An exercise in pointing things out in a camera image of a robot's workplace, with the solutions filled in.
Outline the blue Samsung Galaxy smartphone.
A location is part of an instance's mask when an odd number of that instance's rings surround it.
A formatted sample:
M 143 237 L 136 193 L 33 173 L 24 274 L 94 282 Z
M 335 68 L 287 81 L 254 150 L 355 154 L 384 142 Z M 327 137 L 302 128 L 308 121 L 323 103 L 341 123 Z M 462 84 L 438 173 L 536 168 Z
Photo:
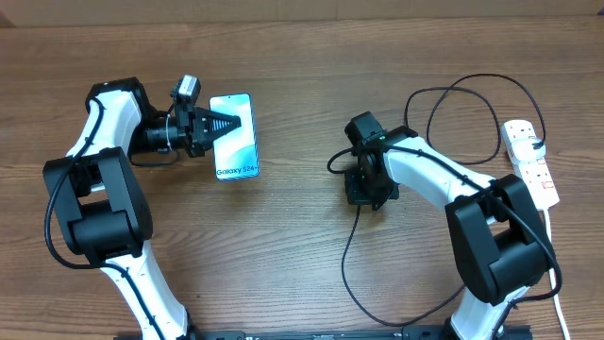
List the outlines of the blue Samsung Galaxy smartphone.
M 210 109 L 241 119 L 239 127 L 213 142 L 217 179 L 257 177 L 260 162 L 251 96 L 248 93 L 214 96 L 210 99 Z

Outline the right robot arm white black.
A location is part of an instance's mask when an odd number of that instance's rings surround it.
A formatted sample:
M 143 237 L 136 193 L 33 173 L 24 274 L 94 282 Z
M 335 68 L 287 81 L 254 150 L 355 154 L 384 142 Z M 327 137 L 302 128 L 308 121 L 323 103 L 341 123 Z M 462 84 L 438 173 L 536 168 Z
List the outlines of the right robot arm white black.
M 533 299 L 530 287 L 560 267 L 525 182 L 469 170 L 406 126 L 384 129 L 369 111 L 352 118 L 344 133 L 357 159 L 344 172 L 349 204 L 377 211 L 404 185 L 446 215 L 464 284 L 461 304 L 442 325 L 401 325 L 402 338 L 532 338 L 530 327 L 505 320 L 512 308 Z

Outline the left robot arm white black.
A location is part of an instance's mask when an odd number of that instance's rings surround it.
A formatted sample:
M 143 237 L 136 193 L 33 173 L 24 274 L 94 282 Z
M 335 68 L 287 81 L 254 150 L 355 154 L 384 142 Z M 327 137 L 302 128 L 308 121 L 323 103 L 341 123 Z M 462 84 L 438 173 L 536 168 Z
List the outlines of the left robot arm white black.
M 92 86 L 88 120 L 65 157 L 42 170 L 49 193 L 44 239 L 50 254 L 74 270 L 100 270 L 117 287 L 141 328 L 141 339 L 200 339 L 153 254 L 153 219 L 130 165 L 134 154 L 186 151 L 201 157 L 241 127 L 235 115 L 199 108 L 200 82 L 184 76 L 172 106 L 152 106 L 128 77 Z

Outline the white charger plug adapter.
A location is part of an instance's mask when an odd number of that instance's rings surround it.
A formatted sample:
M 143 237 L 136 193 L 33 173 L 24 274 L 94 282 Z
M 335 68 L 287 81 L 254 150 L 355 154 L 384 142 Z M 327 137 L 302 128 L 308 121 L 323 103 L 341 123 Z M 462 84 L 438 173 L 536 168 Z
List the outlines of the white charger plug adapter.
M 546 148 L 534 138 L 521 138 L 511 143 L 510 151 L 512 163 L 519 165 L 541 159 L 546 153 Z

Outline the white power strip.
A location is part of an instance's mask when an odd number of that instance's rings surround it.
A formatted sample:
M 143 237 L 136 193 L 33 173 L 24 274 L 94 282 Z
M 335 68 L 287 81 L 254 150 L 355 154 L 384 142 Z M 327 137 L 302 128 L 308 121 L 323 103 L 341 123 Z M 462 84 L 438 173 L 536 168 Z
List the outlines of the white power strip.
M 501 128 L 501 133 L 510 160 L 511 143 L 514 140 L 534 138 L 540 142 L 535 133 L 535 128 L 527 120 L 511 120 L 506 122 Z M 535 207 L 539 211 L 548 210 L 560 202 L 553 178 L 545 161 L 545 156 L 537 161 L 530 161 L 519 165 L 512 163 L 512 168 L 515 175 L 526 183 Z

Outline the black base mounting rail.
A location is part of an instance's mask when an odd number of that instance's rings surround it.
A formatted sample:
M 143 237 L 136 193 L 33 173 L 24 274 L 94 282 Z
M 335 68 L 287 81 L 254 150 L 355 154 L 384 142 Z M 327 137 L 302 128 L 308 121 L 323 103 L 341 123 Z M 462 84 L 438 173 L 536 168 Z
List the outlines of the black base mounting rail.
M 453 340 L 459 336 L 448 326 L 407 326 L 401 331 L 265 332 L 205 331 L 196 328 L 181 339 L 195 340 Z

